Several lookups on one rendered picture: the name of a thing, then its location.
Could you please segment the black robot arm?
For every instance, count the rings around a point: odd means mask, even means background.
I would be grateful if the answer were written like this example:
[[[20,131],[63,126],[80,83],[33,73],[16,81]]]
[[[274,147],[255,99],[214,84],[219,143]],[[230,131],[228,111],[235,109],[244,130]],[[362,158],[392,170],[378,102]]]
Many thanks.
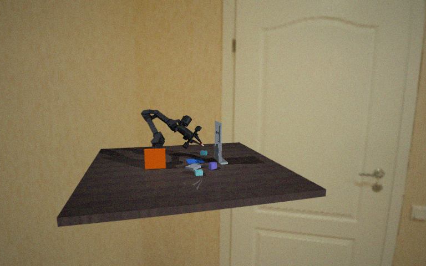
[[[158,132],[156,127],[154,126],[152,119],[154,118],[159,118],[161,121],[163,121],[164,123],[167,124],[167,126],[174,132],[179,132],[181,134],[183,134],[186,130],[186,127],[189,125],[189,123],[192,121],[192,118],[185,115],[182,117],[182,119],[177,119],[177,120],[173,120],[173,119],[169,119],[167,118],[165,115],[163,115],[161,112],[159,112],[158,110],[143,110],[142,111],[142,116],[145,119],[145,121],[148,123],[152,133],[153,133],[153,139],[150,141],[152,144],[152,149],[162,149],[162,146],[165,142],[165,139],[162,135],[161,132]],[[154,114],[154,115],[150,115],[150,114]],[[177,123],[179,125],[177,125]]]

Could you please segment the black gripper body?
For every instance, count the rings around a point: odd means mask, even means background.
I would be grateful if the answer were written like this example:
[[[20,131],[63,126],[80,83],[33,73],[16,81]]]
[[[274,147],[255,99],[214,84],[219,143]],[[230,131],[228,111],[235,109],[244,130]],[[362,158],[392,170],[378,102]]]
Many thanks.
[[[197,135],[197,132],[198,131],[200,131],[201,130],[201,126],[197,126],[196,128],[195,128],[195,131],[194,131],[194,133],[193,132],[191,132],[189,129],[187,129],[186,128],[186,130],[185,130],[185,132],[182,134],[182,135],[184,135],[187,139],[188,139],[188,141],[187,142],[185,142],[184,144],[183,144],[183,147],[185,148],[185,149],[187,149],[188,148],[188,146],[189,146],[189,143],[192,143],[192,141],[193,141],[193,137],[196,137],[196,135]]]

